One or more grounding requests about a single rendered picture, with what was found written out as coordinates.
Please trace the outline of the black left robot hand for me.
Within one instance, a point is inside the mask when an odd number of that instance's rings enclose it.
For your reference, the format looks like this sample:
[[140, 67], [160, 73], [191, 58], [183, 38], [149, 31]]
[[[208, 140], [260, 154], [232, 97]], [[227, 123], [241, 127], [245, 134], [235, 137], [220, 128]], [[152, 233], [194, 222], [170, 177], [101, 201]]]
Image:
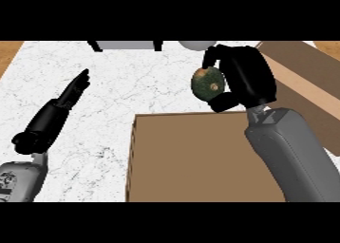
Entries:
[[71, 109], [89, 87], [89, 69], [71, 80], [58, 99], [50, 99], [30, 121], [25, 130], [14, 136], [12, 144], [21, 155], [42, 154], [56, 140]]

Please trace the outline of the pale grey round object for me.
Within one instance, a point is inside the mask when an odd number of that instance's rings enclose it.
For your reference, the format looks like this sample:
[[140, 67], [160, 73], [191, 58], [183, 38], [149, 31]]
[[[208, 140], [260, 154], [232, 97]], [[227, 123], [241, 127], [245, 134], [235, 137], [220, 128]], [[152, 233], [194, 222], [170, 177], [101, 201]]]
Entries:
[[207, 50], [216, 44], [216, 41], [180, 41], [180, 45], [195, 51]]

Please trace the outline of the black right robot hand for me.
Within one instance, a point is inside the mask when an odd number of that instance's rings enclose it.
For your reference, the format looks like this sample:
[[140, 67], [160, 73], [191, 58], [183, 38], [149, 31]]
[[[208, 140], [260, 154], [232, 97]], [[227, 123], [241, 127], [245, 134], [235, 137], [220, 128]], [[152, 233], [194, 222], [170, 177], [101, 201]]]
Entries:
[[239, 104], [245, 108], [276, 101], [276, 84], [267, 61], [256, 47], [208, 47], [202, 68], [219, 62], [230, 91], [208, 101], [214, 112], [223, 112]]

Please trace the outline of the brown cardboard box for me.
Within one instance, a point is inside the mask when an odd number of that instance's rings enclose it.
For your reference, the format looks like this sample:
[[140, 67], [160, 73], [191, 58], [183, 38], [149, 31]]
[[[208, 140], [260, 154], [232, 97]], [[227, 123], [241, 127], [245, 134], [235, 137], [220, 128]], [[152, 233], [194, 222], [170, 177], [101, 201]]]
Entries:
[[129, 202], [286, 201], [244, 134], [247, 109], [135, 117]]

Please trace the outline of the dark green squash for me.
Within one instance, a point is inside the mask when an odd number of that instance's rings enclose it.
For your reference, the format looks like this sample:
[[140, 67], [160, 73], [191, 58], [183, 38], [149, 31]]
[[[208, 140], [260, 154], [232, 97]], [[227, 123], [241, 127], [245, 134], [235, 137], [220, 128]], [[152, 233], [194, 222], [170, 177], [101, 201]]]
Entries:
[[225, 92], [225, 78], [216, 67], [196, 69], [191, 78], [191, 91], [194, 96], [204, 102], [208, 102]]

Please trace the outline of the grey tray with black legs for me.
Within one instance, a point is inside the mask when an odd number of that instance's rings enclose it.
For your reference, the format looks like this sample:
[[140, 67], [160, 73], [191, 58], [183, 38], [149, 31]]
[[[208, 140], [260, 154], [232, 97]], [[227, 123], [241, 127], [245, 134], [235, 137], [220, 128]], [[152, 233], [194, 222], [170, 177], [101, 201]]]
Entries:
[[161, 51], [161, 41], [89, 41], [95, 52], [104, 52], [106, 49], [152, 49]]

